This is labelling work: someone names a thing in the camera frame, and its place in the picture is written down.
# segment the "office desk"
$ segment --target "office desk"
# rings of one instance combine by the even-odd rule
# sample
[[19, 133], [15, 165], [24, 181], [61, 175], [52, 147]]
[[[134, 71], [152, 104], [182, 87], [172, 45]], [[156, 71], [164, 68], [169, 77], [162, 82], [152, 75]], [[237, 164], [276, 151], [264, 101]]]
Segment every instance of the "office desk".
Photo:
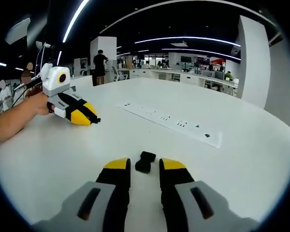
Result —
[[181, 72], [179, 70], [164, 70], [164, 69], [120, 69], [119, 71], [130, 71], [130, 79], [138, 77], [147, 77], [152, 79], [159, 79], [159, 74], [166, 74], [166, 80], [170, 79], [171, 74], [180, 75], [180, 82], [195, 84], [204, 87], [205, 81], [219, 83], [223, 86], [237, 88], [233, 82], [219, 80], [213, 77], [207, 77], [195, 73]]
[[[290, 128], [252, 104], [206, 88], [149, 78], [77, 90], [95, 107], [99, 124], [77, 126], [56, 115], [36, 116], [0, 145], [0, 182], [30, 224], [52, 218], [68, 196], [96, 180], [106, 163], [123, 157], [131, 158], [126, 232], [166, 231], [158, 171], [162, 157], [184, 163], [196, 181], [223, 195], [232, 211], [258, 221], [288, 184]], [[125, 101], [214, 127], [223, 133], [221, 147], [116, 106]], [[149, 174], [134, 169], [144, 150], [157, 154]]]

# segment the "black object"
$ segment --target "black object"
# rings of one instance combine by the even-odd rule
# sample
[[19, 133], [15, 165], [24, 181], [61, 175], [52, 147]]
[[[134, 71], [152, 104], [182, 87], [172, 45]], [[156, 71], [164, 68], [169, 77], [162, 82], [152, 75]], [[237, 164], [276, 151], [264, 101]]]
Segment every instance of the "black object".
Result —
[[145, 57], [144, 57], [143, 54], [139, 54], [139, 55], [137, 56], [137, 58], [138, 58], [138, 59], [141, 59], [141, 60], [145, 59]]
[[156, 158], [156, 155], [154, 153], [150, 153], [147, 151], [143, 151], [141, 153], [141, 160], [146, 160], [148, 162], [154, 162]]
[[159, 160], [161, 204], [168, 232], [189, 232], [186, 212], [175, 185], [193, 182], [186, 168], [165, 169], [163, 159]]
[[125, 169], [103, 168], [96, 182], [116, 185], [105, 212], [103, 231], [124, 232], [126, 214], [130, 203], [130, 159], [127, 159]]
[[76, 86], [71, 86], [71, 89], [76, 92]]
[[191, 63], [191, 57], [180, 57], [181, 62]]
[[150, 173], [150, 163], [155, 161], [156, 155], [154, 153], [143, 151], [140, 157], [141, 159], [135, 164], [135, 169], [142, 173]]
[[150, 173], [150, 162], [140, 159], [135, 164], [135, 169], [142, 173]]
[[47, 106], [47, 108], [48, 108], [48, 111], [50, 112], [50, 113], [53, 113], [54, 111], [53, 111], [53, 109], [52, 109], [52, 103], [50, 103], [49, 101], [47, 102], [47, 104], [46, 104], [46, 106]]

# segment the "power outlet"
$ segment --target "power outlet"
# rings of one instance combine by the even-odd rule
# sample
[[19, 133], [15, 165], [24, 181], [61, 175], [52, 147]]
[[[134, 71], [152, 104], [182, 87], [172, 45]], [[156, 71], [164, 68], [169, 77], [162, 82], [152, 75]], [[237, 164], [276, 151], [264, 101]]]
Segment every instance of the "power outlet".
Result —
[[153, 110], [145, 105], [139, 105], [136, 103], [129, 102], [118, 104], [117, 106], [139, 117], [172, 129], [188, 137], [197, 139], [213, 147], [218, 148], [221, 145], [222, 133], [207, 127], [201, 122], [196, 123], [179, 119], [178, 117], [176, 118], [175, 116], [171, 116], [169, 114], [162, 113], [159, 110]]
[[176, 123], [176, 125], [179, 126], [179, 127], [184, 128], [185, 126], [188, 125], [188, 122], [185, 121], [185, 120], [179, 120], [179, 121]]
[[169, 115], [161, 115], [160, 116], [160, 120], [163, 120], [163, 121], [167, 121], [167, 120], [169, 120], [171, 118], [171, 116], [169, 116]]

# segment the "office chair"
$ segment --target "office chair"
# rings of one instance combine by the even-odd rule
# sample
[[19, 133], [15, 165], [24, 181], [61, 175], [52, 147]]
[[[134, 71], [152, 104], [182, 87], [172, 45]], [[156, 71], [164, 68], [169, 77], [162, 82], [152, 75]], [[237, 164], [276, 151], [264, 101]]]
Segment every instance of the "office chair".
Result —
[[126, 80], [128, 78], [127, 74], [121, 74], [119, 71], [117, 71], [117, 68], [115, 66], [112, 66], [112, 69], [114, 71], [114, 81], [122, 81]]
[[212, 77], [213, 76], [213, 72], [211, 72], [211, 71], [202, 71], [202, 75], [203, 76], [208, 76], [208, 77]]

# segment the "cable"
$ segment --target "cable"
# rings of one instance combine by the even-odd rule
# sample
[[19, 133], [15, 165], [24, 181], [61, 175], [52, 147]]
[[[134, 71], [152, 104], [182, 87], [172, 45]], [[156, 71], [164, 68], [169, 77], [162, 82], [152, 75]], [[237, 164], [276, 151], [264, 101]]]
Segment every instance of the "cable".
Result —
[[13, 105], [12, 105], [12, 107], [16, 104], [16, 102], [20, 99], [20, 97], [27, 91], [27, 89], [28, 88], [26, 88], [25, 90], [24, 90], [24, 92], [21, 94], [21, 95], [19, 95], [19, 97], [17, 98], [17, 100], [16, 101], [14, 101], [14, 103], [13, 103]]
[[43, 56], [44, 56], [44, 50], [45, 50], [45, 47], [46, 47], [46, 42], [44, 43], [44, 46], [43, 46], [43, 52], [42, 52], [42, 57], [41, 57], [40, 72], [41, 72], [41, 70], [42, 70], [42, 62], [43, 62]]
[[37, 55], [37, 59], [36, 59], [36, 61], [35, 61], [35, 71], [34, 71], [34, 75], [35, 75], [35, 76], [37, 75], [37, 63], [38, 63], [39, 54], [40, 54], [40, 52], [42, 51], [42, 48], [45, 47], [45, 44], [46, 44], [46, 42], [42, 45], [42, 47], [41, 47], [41, 49], [40, 49], [40, 51], [39, 51], [39, 53], [38, 53], [38, 55]]

